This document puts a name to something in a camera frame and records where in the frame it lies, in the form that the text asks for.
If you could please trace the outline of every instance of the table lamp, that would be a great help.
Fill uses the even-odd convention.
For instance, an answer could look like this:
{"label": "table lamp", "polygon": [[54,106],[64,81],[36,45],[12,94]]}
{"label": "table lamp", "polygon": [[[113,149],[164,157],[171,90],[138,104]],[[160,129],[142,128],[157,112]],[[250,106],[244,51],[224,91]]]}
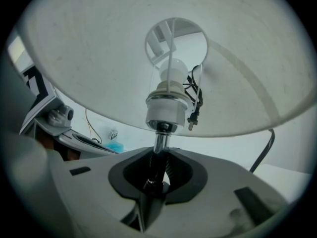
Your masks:
{"label": "table lamp", "polygon": [[17,29],[61,92],[157,134],[116,156],[48,152],[75,237],[251,236],[283,211],[252,173],[168,142],[272,129],[313,105],[316,55],[285,0],[33,0]]}

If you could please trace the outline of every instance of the light bulb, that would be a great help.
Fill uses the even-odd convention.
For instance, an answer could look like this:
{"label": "light bulb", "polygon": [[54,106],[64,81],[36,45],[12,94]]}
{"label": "light bulb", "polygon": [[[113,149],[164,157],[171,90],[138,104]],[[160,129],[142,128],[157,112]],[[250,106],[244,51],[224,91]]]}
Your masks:
{"label": "light bulb", "polygon": [[[168,73],[168,59],[163,62],[159,69],[159,75],[162,81],[167,80],[167,73]],[[173,58],[171,62],[170,68],[170,81],[176,81],[181,85],[186,81],[188,74],[188,69],[185,63],[177,58]]]}

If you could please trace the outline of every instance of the white lampshade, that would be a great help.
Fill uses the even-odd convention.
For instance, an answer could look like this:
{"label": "white lampshade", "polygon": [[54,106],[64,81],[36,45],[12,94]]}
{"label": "white lampshade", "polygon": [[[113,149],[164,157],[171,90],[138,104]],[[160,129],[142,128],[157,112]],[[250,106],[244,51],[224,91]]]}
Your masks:
{"label": "white lampshade", "polygon": [[175,17],[200,26],[208,44],[204,105],[198,125],[192,131],[185,125],[181,135],[260,131],[313,104],[316,57],[284,0],[34,0],[18,30],[35,65],[63,93],[148,129],[154,68],[145,39],[158,22]]}

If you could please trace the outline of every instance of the white wall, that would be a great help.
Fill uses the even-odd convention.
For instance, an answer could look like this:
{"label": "white wall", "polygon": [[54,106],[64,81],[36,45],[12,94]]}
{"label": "white wall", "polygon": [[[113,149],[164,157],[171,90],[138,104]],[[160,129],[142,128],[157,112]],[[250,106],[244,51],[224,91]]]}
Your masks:
{"label": "white wall", "polygon": [[[74,109],[72,127],[75,131],[90,136],[85,119],[85,109],[62,93],[65,104]],[[263,163],[310,173],[315,163],[317,107],[309,109],[301,116],[275,129],[275,142]],[[124,145],[125,151],[144,146],[153,146],[155,133],[134,128],[87,111],[88,118],[95,130],[106,142],[111,128],[118,130],[117,141]],[[266,146],[270,132],[262,131],[250,135],[229,138],[192,138],[172,136],[170,146],[233,161],[250,168],[255,159]]]}

